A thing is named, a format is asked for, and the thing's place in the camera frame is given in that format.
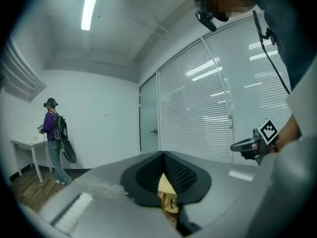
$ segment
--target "window blind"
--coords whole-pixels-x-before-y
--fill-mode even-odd
[[[265,31],[263,16],[259,16],[259,21]],[[252,129],[267,117],[280,130],[291,115],[285,102],[287,93],[262,50],[253,18],[218,29],[205,40],[223,68],[233,117],[233,141],[252,137]],[[287,70],[277,47],[270,40],[264,46],[290,90]],[[256,165],[240,153],[234,153],[233,163]]]
[[[198,40],[158,71],[162,151],[229,161],[228,109],[217,60]]]

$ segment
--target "white table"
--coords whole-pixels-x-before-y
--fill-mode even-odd
[[[51,160],[50,160],[50,156],[49,156],[47,141],[44,141],[44,139],[36,139],[35,140],[35,138],[36,137],[34,137],[34,138],[31,138],[31,137],[17,137],[17,138],[12,139],[11,140],[11,144],[12,144],[13,154],[14,154],[13,159],[14,159],[16,168],[18,169],[19,175],[22,176],[22,172],[21,172],[21,170],[19,168],[18,161],[17,161],[17,155],[16,155],[15,146],[17,146],[19,148],[22,148],[22,149],[26,149],[26,150],[31,150],[33,162],[34,162],[35,169],[36,169],[36,173],[38,174],[40,182],[43,182],[41,171],[39,169],[39,165],[38,165],[38,162],[37,162],[37,159],[36,159],[35,148],[45,145],[46,161],[47,161],[47,165],[48,165],[48,167],[49,167],[51,172],[52,172],[52,165],[51,165]]]

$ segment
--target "ceiling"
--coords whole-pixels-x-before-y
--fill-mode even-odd
[[[48,43],[38,47],[39,52],[50,51],[46,69],[79,70],[137,82],[139,64],[147,52],[194,8],[192,0],[97,0],[91,29],[84,31],[84,1],[35,0],[29,7],[25,18],[38,25],[34,39],[44,36]],[[19,28],[24,26],[22,20]]]

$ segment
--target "door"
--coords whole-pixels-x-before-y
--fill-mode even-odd
[[[142,153],[159,150],[157,75],[140,88],[140,146]]]

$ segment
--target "black mesh texture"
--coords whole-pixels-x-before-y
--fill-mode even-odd
[[[190,168],[164,154],[164,173],[177,194],[189,189],[197,180]]]
[[[161,154],[136,172],[136,180],[138,184],[150,192],[157,193],[159,180],[164,170],[163,168],[164,159],[163,154]]]

